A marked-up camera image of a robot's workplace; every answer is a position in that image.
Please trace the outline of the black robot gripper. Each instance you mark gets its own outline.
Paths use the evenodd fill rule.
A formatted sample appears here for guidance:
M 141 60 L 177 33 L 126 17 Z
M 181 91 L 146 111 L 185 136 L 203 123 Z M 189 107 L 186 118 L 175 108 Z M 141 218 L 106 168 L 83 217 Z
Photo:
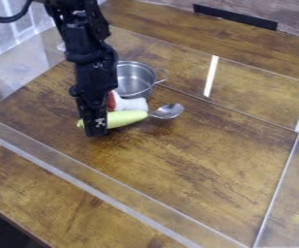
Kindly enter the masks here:
M 75 65 L 78 109 L 89 137 L 107 133 L 107 93 L 118 85 L 118 55 L 106 43 L 109 22 L 97 0 L 49 0 L 47 12 Z

